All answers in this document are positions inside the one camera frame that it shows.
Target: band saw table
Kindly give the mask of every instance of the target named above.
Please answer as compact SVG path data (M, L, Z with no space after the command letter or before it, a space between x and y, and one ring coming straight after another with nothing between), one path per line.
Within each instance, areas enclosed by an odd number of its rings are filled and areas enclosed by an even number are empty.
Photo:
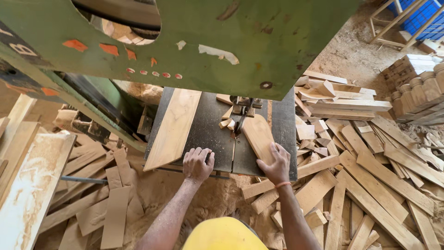
M148 139L145 158L150 153L173 92L174 88L164 88ZM264 100L263 103L262 109L256 109L256 114L262 115L268 120L268 100ZM256 154L245 134L241 133L238 139L233 139L230 137L229 129L219 128L218 124L221 121L221 117L229 108L228 104L216 100L215 93L202 92L182 158L171 164L182 166L183 157L191 148L209 148L215 153L214 170L264 177L265 174L257 166ZM293 88L290 89L282 101L272 101L271 109L271 133L274 141L282 145L291 154L290 180L296 181L296 121L294 117ZM231 114L230 117L238 121L241 116Z

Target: bare foot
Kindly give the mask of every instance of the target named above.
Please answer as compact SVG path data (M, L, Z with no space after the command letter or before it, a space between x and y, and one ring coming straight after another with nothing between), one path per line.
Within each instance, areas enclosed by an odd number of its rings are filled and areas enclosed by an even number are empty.
M193 228L191 227L190 222L185 219L182 223L182 225L180 226L180 236L183 239L183 242L186 241L186 239L188 239L188 236L191 234L191 232L193 231Z
M230 214L230 217L239 220L241 218L241 210L239 208L236 208L236 210Z

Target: man's left hand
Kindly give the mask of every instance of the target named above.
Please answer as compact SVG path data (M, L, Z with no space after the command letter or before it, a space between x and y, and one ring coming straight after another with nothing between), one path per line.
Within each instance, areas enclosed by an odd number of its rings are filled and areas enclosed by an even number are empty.
M208 163L205 163L207 154L210 153ZM211 149L191 149L185 153L183 158L183 173L185 178L191 179L196 183L202 184L206 180L210 173L213 171L214 166L214 153Z

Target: hand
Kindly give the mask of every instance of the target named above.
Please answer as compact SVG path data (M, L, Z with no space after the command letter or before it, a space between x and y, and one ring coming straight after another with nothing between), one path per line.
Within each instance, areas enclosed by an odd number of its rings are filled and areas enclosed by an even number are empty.
M270 150L275 159L274 163L268 166L262 160L257 159L256 162L259 168L264 171L268 179L275 185L284 181L290 181L290 153L274 142L270 143Z
M205 164L205 158L208 153L210 153L210 157L208 158L208 163ZM211 149L201 149L200 147L191 149L183 158L185 179L190 179L198 184L202 184L210 176L213 166L214 153L211 152Z

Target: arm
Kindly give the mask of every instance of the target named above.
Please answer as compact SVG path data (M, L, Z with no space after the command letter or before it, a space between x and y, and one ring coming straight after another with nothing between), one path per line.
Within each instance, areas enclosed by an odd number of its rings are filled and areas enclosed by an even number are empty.
M278 143L271 143L270 150L275 162L269 166L258 159L259 167L275 185L289 181L290 154ZM321 246L305 221L291 186L282 185L277 188L277 192L281 201L282 227L287 249L321 250Z
M208 164L205 158L210 157ZM136 250L171 250L173 249L185 212L200 185L213 171L214 153L210 149L191 149L183 159L185 180L171 201L151 224L145 235L136 245Z

